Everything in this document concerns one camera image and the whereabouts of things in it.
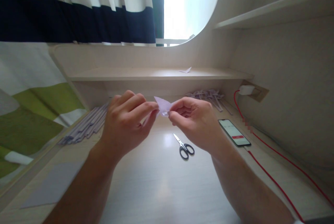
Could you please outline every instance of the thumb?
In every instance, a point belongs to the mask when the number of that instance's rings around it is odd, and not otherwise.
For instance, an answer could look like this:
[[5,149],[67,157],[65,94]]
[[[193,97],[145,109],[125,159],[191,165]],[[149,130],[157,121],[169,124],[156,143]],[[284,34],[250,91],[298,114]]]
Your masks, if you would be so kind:
[[185,127],[186,123],[189,121],[189,119],[181,116],[175,111],[170,111],[168,118],[174,125],[176,125],[181,130]]

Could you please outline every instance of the power outlet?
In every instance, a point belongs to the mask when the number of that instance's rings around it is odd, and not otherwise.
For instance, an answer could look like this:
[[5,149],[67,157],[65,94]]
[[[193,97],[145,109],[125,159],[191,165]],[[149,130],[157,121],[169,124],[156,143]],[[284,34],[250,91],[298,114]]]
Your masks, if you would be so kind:
[[264,97],[269,93],[268,89],[255,85],[247,80],[243,80],[241,85],[252,85],[255,87],[252,94],[248,96],[256,100],[257,102],[261,102],[264,99]]

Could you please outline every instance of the scissors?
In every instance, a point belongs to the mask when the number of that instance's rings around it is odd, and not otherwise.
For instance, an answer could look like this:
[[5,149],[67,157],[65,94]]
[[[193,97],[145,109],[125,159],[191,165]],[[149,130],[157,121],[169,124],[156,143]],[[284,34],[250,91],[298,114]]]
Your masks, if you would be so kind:
[[180,144],[180,155],[181,155],[182,159],[188,160],[189,159],[189,154],[190,155],[194,155],[195,154],[195,150],[189,144],[183,144],[180,141],[180,139],[175,135],[175,133],[173,133],[173,135],[174,135],[175,139],[178,141],[178,143]]

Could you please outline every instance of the gray paper sheet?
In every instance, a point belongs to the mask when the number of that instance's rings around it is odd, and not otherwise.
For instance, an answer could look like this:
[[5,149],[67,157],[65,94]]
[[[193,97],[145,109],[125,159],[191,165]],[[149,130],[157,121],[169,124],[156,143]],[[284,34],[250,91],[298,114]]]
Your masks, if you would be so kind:
[[83,162],[57,164],[21,208],[58,202],[82,167]]

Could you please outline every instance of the phone screen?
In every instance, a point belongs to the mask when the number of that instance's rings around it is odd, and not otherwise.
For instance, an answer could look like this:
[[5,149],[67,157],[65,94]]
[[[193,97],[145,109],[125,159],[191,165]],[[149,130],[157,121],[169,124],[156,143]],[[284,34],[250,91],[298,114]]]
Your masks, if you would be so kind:
[[242,135],[242,133],[232,124],[228,119],[218,120],[219,124],[225,130],[225,132],[230,136],[232,141],[237,146],[250,146],[251,143]]

